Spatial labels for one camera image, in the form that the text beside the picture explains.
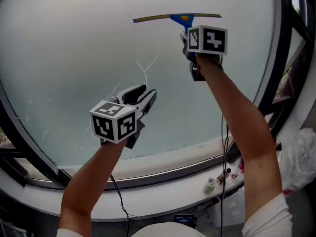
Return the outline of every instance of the curved window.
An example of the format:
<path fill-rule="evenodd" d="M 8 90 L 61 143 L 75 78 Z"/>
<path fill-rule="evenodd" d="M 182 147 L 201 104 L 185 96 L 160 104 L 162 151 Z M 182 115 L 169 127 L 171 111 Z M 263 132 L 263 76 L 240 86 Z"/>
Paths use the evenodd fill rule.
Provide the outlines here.
<path fill-rule="evenodd" d="M 278 9 L 283 10 L 279 18 Z M 193 26 L 228 29 L 224 70 L 251 101 L 262 103 L 270 94 L 268 109 L 287 58 L 275 57 L 282 34 L 276 25 L 290 27 L 290 43 L 291 26 L 282 26 L 282 20 L 292 10 L 276 0 L 3 0 L 0 97 L 12 121 L 6 124 L 16 137 L 11 141 L 17 148 L 22 140 L 30 147 L 31 164 L 44 162 L 50 176 L 60 172 L 68 180 L 99 147 L 89 110 L 121 90 L 145 84 L 157 90 L 157 99 L 142 118 L 146 127 L 134 149 L 124 149 L 114 176 L 129 179 L 179 168 L 190 173 L 188 166 L 210 159 L 217 160 L 208 167 L 218 164 L 221 112 L 207 84 L 192 80 L 182 54 L 183 27 L 170 18 L 134 19 L 220 15 L 195 17 Z M 305 44 L 299 32 L 294 37 L 287 66 Z M 272 83 L 276 59 L 284 65 L 274 78 L 274 92 L 267 93 L 265 82 Z"/>

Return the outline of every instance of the white plastic bag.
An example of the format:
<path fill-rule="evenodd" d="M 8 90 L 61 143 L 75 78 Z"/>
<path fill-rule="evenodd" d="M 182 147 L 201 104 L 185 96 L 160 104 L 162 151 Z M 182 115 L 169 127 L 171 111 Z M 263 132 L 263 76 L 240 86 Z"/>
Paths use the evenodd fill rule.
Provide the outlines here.
<path fill-rule="evenodd" d="M 297 190 L 316 176 L 316 134 L 299 130 L 288 145 L 283 145 L 280 170 L 283 190 Z"/>

